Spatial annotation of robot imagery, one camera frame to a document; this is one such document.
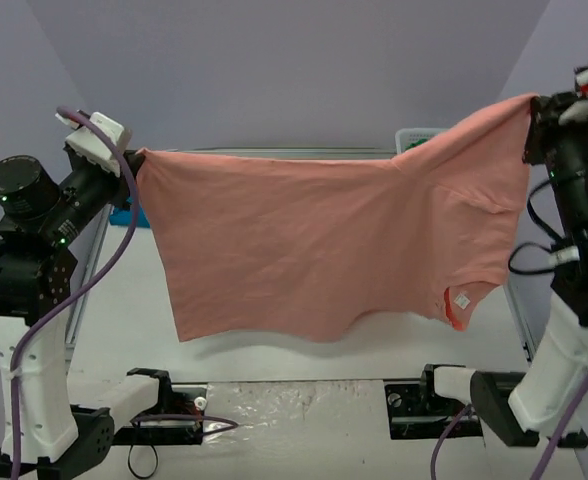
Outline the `pink t shirt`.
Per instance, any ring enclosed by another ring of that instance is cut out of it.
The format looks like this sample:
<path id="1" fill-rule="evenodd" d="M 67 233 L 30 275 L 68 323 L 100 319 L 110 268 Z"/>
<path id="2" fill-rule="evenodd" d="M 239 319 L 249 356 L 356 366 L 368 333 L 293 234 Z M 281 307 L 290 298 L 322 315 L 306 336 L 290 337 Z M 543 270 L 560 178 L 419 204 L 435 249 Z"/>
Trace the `pink t shirt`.
<path id="1" fill-rule="evenodd" d="M 508 275 L 530 102 L 485 107 L 389 159 L 145 150 L 137 185 L 179 340 L 332 342 L 375 312 L 466 329 Z"/>

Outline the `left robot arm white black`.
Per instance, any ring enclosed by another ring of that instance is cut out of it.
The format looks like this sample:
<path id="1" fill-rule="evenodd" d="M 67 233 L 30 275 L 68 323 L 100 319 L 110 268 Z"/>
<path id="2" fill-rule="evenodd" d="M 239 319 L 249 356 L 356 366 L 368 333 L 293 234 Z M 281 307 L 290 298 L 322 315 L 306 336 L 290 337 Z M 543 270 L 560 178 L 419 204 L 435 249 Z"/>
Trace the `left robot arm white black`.
<path id="1" fill-rule="evenodd" d="M 169 374 L 140 368 L 99 400 L 70 402 L 64 313 L 77 261 L 69 247 L 105 206 L 129 195 L 122 178 L 77 154 L 70 161 L 61 182 L 34 157 L 0 161 L 0 478 L 76 478 L 105 460 L 134 418 L 163 418 L 175 406 Z"/>

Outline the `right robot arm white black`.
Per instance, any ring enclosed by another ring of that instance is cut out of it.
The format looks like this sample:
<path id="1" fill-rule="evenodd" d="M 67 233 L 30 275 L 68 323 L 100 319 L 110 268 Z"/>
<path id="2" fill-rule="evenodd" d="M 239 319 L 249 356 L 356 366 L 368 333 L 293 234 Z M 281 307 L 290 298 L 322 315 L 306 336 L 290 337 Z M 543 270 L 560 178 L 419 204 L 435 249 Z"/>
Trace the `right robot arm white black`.
<path id="1" fill-rule="evenodd" d="M 453 399 L 471 405 L 508 447 L 584 448 L 588 437 L 571 422 L 588 376 L 588 86 L 530 102 L 531 124 L 523 161 L 542 165 L 562 232 L 527 208 L 551 240 L 550 317 L 525 373 L 484 372 L 458 365 L 428 365 L 417 389 L 420 406 L 439 413 Z"/>

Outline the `blue folded t shirt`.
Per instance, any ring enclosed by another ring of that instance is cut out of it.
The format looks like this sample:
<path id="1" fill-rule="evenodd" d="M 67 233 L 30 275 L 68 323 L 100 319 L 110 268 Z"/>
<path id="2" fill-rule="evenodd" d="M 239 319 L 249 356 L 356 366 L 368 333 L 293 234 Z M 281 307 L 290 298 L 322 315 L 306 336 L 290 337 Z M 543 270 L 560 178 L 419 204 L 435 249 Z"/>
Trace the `blue folded t shirt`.
<path id="1" fill-rule="evenodd" d="M 132 198 L 128 197 L 122 204 L 110 204 L 110 213 L 108 216 L 109 224 L 118 227 L 128 227 L 132 221 Z M 136 218 L 138 228 L 150 228 L 150 223 L 145 215 L 142 206 L 139 206 L 138 216 Z"/>

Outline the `green t shirt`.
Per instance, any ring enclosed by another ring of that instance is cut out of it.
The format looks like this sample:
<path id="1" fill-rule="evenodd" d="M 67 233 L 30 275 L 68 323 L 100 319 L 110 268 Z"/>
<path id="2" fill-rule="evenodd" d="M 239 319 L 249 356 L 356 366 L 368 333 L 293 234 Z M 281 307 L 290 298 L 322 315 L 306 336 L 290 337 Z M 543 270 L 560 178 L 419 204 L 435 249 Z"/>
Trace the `green t shirt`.
<path id="1" fill-rule="evenodd" d="M 414 142 L 411 142 L 406 146 L 405 150 L 410 150 L 410 149 L 416 148 L 416 147 L 426 143 L 428 140 L 429 140 L 428 138 L 422 138 L 422 139 L 418 139 Z"/>

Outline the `white plastic basket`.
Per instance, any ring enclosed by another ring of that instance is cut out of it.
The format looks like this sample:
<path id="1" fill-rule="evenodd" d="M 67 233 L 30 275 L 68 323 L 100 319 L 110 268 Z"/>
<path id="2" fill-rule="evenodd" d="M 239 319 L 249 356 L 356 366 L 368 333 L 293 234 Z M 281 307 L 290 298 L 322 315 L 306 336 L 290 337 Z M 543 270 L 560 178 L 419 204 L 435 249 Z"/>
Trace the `white plastic basket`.
<path id="1" fill-rule="evenodd" d="M 418 139 L 428 138 L 429 140 L 443 133 L 444 128 L 403 128 L 395 133 L 396 153 L 401 154 L 406 152 L 406 146 Z"/>

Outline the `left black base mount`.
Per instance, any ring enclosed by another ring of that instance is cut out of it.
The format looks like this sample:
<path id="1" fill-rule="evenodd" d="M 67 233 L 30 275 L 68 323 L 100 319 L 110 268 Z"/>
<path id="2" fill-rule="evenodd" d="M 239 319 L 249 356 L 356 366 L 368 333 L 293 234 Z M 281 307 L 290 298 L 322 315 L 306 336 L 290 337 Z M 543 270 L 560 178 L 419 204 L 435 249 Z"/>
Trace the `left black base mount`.
<path id="1" fill-rule="evenodd" d="M 172 394 L 163 407 L 151 409 L 142 416 L 171 415 L 193 416 L 196 419 L 165 419 L 143 421 L 139 427 L 132 424 L 121 428 L 113 441 L 114 446 L 192 446 L 201 445 L 204 424 L 200 418 L 207 407 L 208 385 L 204 383 L 175 383 Z"/>

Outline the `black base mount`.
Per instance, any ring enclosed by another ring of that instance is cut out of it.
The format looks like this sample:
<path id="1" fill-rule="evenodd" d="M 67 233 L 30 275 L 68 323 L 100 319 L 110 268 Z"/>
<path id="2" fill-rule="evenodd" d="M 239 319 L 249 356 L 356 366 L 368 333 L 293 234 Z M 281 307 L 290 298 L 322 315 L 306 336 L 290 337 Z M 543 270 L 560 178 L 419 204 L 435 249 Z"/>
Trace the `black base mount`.
<path id="1" fill-rule="evenodd" d="M 384 383 L 392 440 L 437 440 L 464 405 L 426 393 L 418 380 Z"/>
<path id="2" fill-rule="evenodd" d="M 208 385 L 204 383 L 175 383 L 172 394 L 163 407 L 151 409 L 142 416 L 171 415 L 193 416 L 196 419 L 165 419 L 143 421 L 139 427 L 132 424 L 121 428 L 113 441 L 114 446 L 192 446 L 201 445 L 204 424 L 200 418 L 207 407 Z"/>

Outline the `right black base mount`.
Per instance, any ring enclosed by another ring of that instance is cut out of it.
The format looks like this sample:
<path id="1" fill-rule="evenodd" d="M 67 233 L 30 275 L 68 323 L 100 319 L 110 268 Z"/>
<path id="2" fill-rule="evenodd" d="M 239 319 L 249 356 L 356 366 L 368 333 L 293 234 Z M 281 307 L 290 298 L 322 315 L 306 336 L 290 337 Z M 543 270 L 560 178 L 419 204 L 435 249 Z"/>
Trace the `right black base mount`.
<path id="1" fill-rule="evenodd" d="M 426 393 L 418 380 L 384 383 L 392 440 L 437 440 L 464 405 Z"/>

